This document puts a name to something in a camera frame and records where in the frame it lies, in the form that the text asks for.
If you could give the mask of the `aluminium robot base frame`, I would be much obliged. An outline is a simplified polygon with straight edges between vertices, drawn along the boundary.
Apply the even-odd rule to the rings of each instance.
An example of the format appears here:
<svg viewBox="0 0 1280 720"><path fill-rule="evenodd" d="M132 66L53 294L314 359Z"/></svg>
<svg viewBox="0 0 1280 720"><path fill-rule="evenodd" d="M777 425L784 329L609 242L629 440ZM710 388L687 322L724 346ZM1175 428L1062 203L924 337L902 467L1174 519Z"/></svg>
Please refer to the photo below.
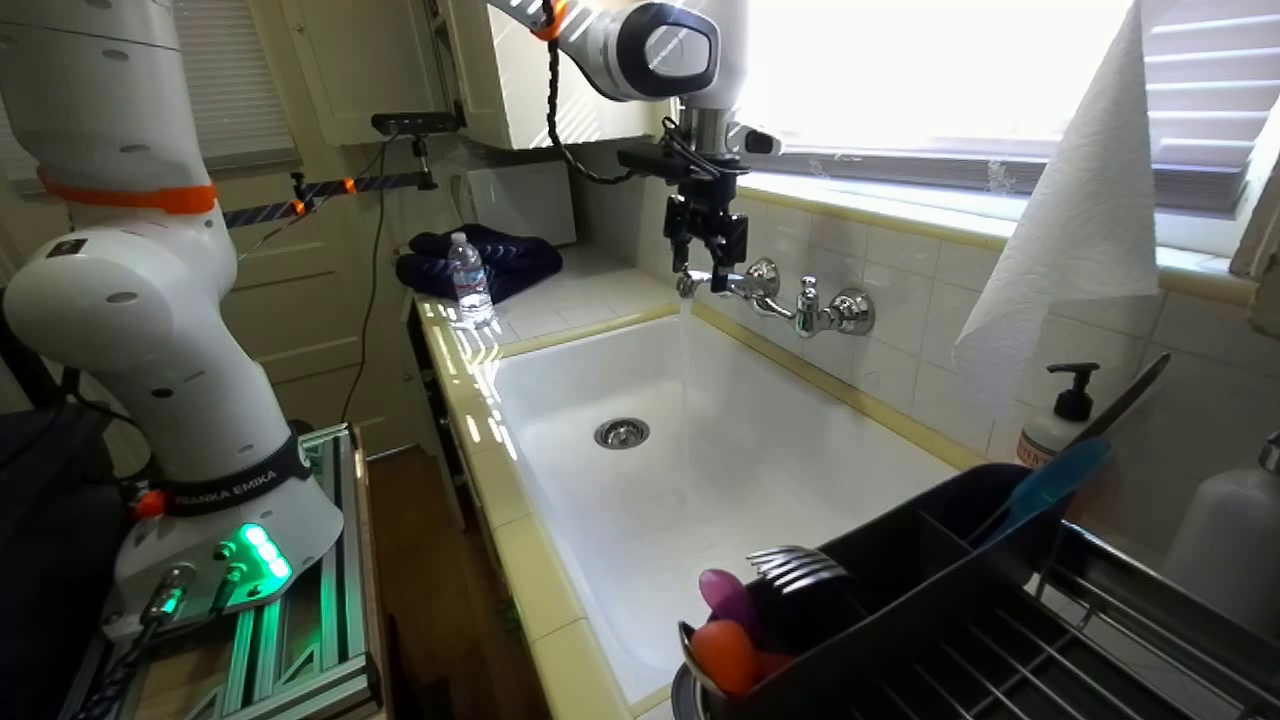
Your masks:
<svg viewBox="0 0 1280 720"><path fill-rule="evenodd" d="M160 664L180 720L359 720L382 712L382 618L365 553L365 446L348 425L296 440L303 487L213 514L147 514L121 542L101 634L57 720L140 720Z"/></svg>

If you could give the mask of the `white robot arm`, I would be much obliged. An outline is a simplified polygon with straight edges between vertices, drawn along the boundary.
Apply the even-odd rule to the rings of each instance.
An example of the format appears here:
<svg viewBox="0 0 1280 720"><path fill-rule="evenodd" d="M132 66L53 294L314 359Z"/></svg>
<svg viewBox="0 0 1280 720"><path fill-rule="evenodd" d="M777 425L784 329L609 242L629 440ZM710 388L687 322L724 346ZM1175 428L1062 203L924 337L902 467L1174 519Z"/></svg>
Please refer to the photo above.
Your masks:
<svg viewBox="0 0 1280 720"><path fill-rule="evenodd" d="M6 321L140 425L163 507L112 563L103 630L206 623L296 583L343 532L270 370L219 316L238 242L210 175L173 0L0 0L6 116L71 228Z"/></svg>

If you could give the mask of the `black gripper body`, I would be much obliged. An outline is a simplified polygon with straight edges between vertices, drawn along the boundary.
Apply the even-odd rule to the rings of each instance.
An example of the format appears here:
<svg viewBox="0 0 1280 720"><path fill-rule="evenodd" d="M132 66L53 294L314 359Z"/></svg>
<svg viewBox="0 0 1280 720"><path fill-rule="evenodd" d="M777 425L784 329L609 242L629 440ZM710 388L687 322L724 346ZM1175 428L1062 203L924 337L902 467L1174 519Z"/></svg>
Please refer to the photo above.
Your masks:
<svg viewBox="0 0 1280 720"><path fill-rule="evenodd" d="M696 240L731 234L742 228L742 215L731 210L737 175L742 175L737 162L673 171L663 231L668 234L696 234Z"/></svg>

